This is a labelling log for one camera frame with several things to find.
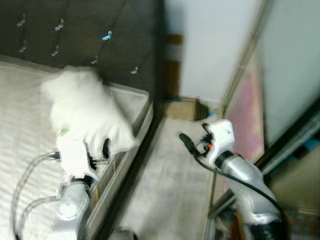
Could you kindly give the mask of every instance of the dark gray headboard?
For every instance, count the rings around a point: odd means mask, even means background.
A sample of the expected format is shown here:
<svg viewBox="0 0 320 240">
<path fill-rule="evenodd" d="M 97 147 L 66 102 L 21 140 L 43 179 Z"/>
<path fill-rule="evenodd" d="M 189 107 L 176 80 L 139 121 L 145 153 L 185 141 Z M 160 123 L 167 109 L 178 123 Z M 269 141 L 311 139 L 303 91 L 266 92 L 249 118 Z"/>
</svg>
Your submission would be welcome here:
<svg viewBox="0 0 320 240">
<path fill-rule="evenodd" d="M 106 80 L 162 99 L 162 0 L 2 0 L 0 54 L 95 66 Z"/>
</svg>

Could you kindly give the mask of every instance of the bed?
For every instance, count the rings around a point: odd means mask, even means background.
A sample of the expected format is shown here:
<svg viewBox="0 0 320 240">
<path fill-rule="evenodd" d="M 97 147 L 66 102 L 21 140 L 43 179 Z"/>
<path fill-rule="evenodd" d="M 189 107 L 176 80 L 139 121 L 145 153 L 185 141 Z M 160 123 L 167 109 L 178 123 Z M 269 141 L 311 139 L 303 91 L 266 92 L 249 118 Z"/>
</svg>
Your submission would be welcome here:
<svg viewBox="0 0 320 240">
<path fill-rule="evenodd" d="M 0 239 L 13 239 L 10 203 L 19 176 L 32 158 L 55 148 L 51 105 L 39 87 L 67 65 L 97 68 L 141 142 L 97 165 L 88 239 L 110 235 L 162 116 L 163 26 L 158 0 L 0 3 Z M 62 175 L 57 163 L 38 166 L 22 191 L 18 216 L 32 200 L 56 195 Z M 46 239 L 55 211 L 54 202 L 33 209 L 24 239 Z"/>
</svg>

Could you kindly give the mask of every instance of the bed frame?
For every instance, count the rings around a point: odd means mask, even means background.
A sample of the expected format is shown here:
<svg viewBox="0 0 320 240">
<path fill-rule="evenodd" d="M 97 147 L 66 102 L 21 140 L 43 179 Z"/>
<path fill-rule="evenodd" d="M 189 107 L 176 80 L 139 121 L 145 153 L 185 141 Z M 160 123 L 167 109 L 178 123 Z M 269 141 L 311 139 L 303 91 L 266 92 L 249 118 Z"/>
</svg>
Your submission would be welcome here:
<svg viewBox="0 0 320 240">
<path fill-rule="evenodd" d="M 163 0 L 0 2 L 0 55 L 44 66 L 95 67 L 105 82 L 148 91 L 153 119 L 95 239 L 108 239 L 128 202 L 163 112 Z"/>
</svg>

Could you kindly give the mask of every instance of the white pillow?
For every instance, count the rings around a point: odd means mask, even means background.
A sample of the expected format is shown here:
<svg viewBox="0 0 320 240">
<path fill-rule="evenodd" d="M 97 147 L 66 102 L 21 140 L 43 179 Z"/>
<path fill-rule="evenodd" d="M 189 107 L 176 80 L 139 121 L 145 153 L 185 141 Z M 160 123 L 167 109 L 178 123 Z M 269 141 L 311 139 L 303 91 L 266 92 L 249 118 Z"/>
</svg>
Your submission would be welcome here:
<svg viewBox="0 0 320 240">
<path fill-rule="evenodd" d="M 53 130 L 57 135 L 68 130 L 68 134 L 82 139 L 94 159 L 103 157 L 108 138 L 110 155 L 136 145 L 132 127 L 91 68 L 68 66 L 44 81 L 41 89 L 53 104 Z"/>
</svg>

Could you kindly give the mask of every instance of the mattress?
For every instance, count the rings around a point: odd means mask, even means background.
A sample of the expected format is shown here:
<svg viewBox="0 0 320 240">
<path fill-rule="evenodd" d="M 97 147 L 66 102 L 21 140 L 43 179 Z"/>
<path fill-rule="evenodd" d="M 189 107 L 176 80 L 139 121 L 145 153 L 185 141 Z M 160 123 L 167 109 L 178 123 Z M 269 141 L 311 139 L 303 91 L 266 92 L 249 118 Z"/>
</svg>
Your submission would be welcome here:
<svg viewBox="0 0 320 240">
<path fill-rule="evenodd" d="M 10 206 L 20 176 L 34 157 L 55 149 L 56 138 L 49 119 L 51 105 L 40 92 L 41 82 L 55 71 L 54 68 L 29 63 L 21 65 L 21 62 L 0 61 L 0 239 L 13 239 Z M 106 88 L 110 88 L 123 115 L 132 124 L 135 135 L 142 140 L 152 118 L 148 93 L 120 85 Z M 111 161 L 97 165 L 101 181 L 96 192 L 100 197 L 88 222 L 91 235 L 99 227 L 138 148 L 119 153 Z M 33 200 L 56 195 L 62 179 L 63 170 L 59 163 L 41 163 L 20 195 L 17 220 L 23 208 Z M 55 202 L 33 209 L 26 220 L 23 239 L 46 239 L 55 214 Z"/>
</svg>

